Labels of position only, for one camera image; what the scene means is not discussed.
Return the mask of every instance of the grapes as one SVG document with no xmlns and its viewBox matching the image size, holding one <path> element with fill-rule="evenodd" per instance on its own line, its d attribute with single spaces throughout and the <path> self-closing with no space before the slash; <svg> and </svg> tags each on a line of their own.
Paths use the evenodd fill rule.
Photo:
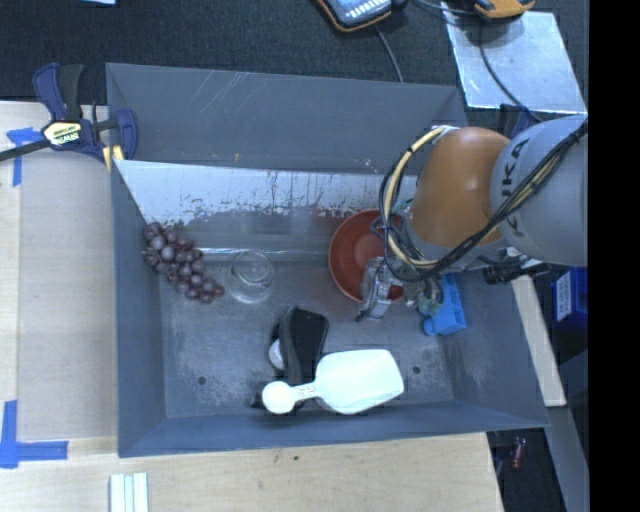
<svg viewBox="0 0 640 512">
<path fill-rule="evenodd" d="M 144 261 L 164 274 L 178 293 L 202 304 L 211 304 L 224 295 L 224 288 L 207 274 L 202 251 L 186 236 L 158 222 L 146 225 L 143 236 L 148 243 L 142 251 Z"/>
<path fill-rule="evenodd" d="M 149 242 L 149 246 L 156 251 L 161 250 L 165 245 L 167 245 L 167 241 L 164 239 L 162 235 L 156 235 Z"/>
</svg>

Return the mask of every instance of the dark floor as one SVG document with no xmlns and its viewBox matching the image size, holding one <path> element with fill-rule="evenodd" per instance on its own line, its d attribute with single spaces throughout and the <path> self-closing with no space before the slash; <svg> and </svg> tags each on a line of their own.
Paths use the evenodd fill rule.
<svg viewBox="0 0 640 512">
<path fill-rule="evenodd" d="M 80 5 L 77 0 L 0 0 L 0 99 L 34 100 L 32 75 L 50 62 L 87 66 L 79 91 L 84 104 L 106 104 L 105 62 L 398 79 L 373 28 L 340 33 L 316 0 L 120 0 L 118 8 L 99 9 Z M 588 105 L 589 0 L 537 0 L 535 8 L 554 13 Z M 459 85 L 436 10 L 410 4 L 379 28 L 406 82 Z M 496 111 L 469 109 L 467 117 L 473 125 L 498 126 Z M 549 322 L 554 277 L 536 279 Z M 560 365 L 586 349 L 586 332 L 559 333 L 550 323 L 549 329 Z M 574 397 L 570 405 L 588 460 L 587 394 Z M 527 440 L 520 469 L 511 465 L 516 436 Z M 490 433 L 489 438 L 507 512 L 564 512 L 542 430 Z"/>
</svg>

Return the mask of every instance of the bin floor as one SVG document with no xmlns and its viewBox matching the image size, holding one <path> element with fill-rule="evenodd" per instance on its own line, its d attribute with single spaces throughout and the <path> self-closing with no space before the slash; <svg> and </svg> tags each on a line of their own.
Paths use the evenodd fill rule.
<svg viewBox="0 0 640 512">
<path fill-rule="evenodd" d="M 238 413 L 251 408 L 256 392 L 276 377 L 267 352 L 274 326 L 297 305 L 329 320 L 324 353 L 386 348 L 395 357 L 406 392 L 394 405 L 453 400 L 443 339 L 422 331 L 423 317 L 399 302 L 381 320 L 355 322 L 358 304 L 333 282 L 326 256 L 272 255 L 276 278 L 271 295 L 245 304 L 226 293 L 212 304 L 181 296 L 164 278 L 162 308 L 165 400 L 168 417 Z M 205 257 L 207 272 L 228 282 L 231 255 Z M 308 403 L 302 411 L 318 406 Z"/>
</svg>

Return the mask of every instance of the clear glass cup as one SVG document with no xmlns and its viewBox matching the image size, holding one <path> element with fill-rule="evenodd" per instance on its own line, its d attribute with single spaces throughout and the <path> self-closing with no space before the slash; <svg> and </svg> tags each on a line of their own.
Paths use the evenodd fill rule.
<svg viewBox="0 0 640 512">
<path fill-rule="evenodd" d="M 250 249 L 242 251 L 233 259 L 229 274 L 229 293 L 237 300 L 249 304 L 269 296 L 275 267 L 265 253 Z"/>
</svg>

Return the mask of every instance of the electronic device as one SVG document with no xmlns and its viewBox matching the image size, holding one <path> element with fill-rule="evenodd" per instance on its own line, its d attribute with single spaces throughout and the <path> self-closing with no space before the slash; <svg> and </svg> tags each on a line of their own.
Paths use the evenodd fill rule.
<svg viewBox="0 0 640 512">
<path fill-rule="evenodd" d="M 318 0 L 333 25 L 343 32 L 368 27 L 394 10 L 402 9 L 409 0 Z"/>
<path fill-rule="evenodd" d="M 466 7 L 489 22 L 511 21 L 535 5 L 535 0 L 464 0 Z"/>
</svg>

